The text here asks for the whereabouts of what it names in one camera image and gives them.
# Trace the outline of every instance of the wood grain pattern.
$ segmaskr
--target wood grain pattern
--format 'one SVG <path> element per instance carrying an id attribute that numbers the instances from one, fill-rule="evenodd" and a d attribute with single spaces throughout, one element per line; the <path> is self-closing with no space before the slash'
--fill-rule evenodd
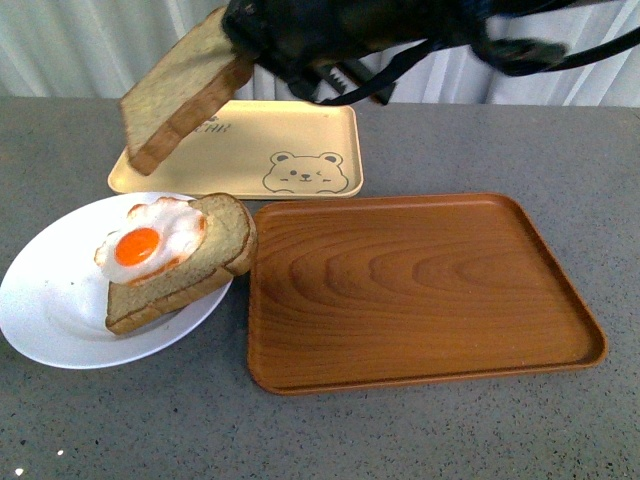
<path id="1" fill-rule="evenodd" d="M 248 362 L 274 393 L 585 368 L 606 355 L 506 197 L 287 202 L 255 220 Z"/>

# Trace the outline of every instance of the fake egg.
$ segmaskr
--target fake egg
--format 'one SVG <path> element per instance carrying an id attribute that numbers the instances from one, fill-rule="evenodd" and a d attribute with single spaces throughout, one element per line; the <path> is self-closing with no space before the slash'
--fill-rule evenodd
<path id="1" fill-rule="evenodd" d="M 94 261 L 114 283 L 141 285 L 187 260 L 202 244 L 206 218 L 185 200 L 160 197 L 135 205 L 107 235 Z"/>

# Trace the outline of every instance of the black cable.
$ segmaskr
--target black cable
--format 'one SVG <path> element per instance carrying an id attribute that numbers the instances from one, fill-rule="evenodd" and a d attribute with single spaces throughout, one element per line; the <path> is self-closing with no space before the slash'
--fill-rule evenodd
<path id="1" fill-rule="evenodd" d="M 619 53 L 633 48 L 638 44 L 640 44 L 640 27 L 625 33 L 610 42 L 585 50 L 584 52 L 569 55 L 568 57 L 565 57 L 561 63 L 545 70 L 545 72 L 558 72 L 561 70 L 568 70 L 570 68 L 584 67 L 590 63 L 599 62 L 600 60 L 618 55 Z"/>
<path id="2" fill-rule="evenodd" d="M 321 105 L 333 106 L 349 105 L 379 92 L 383 88 L 391 85 L 391 83 L 408 72 L 416 63 L 433 52 L 435 44 L 436 42 L 433 40 L 425 40 L 414 47 L 398 53 L 393 57 L 391 62 L 389 62 L 389 65 L 376 74 L 376 76 L 360 85 L 356 90 L 336 98 L 323 100 L 319 103 Z"/>

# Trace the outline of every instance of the white plate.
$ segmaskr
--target white plate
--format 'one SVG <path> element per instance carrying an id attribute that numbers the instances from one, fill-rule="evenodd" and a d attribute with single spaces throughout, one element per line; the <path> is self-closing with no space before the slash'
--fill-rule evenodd
<path id="1" fill-rule="evenodd" d="M 20 353 L 61 368 L 110 367 L 175 343 L 216 308 L 231 282 L 177 312 L 125 335 L 104 326 L 108 282 L 95 249 L 136 203 L 163 192 L 130 193 L 86 205 L 40 232 L 13 261 L 0 286 L 0 329 Z"/>

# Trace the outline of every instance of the speckled countertop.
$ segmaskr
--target speckled countertop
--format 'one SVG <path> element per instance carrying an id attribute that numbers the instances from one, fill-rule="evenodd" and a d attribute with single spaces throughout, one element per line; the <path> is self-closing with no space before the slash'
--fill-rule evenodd
<path id="1" fill-rule="evenodd" d="M 2 478 L 640 478 L 640 110 L 358 106 L 361 196 L 520 202 L 609 339 L 596 368 L 279 397 L 246 365 L 248 278 L 199 328 L 101 370 L 0 339 Z M 0 275 L 112 195 L 115 100 L 0 99 Z M 249 202 L 255 212 L 262 205 Z"/>

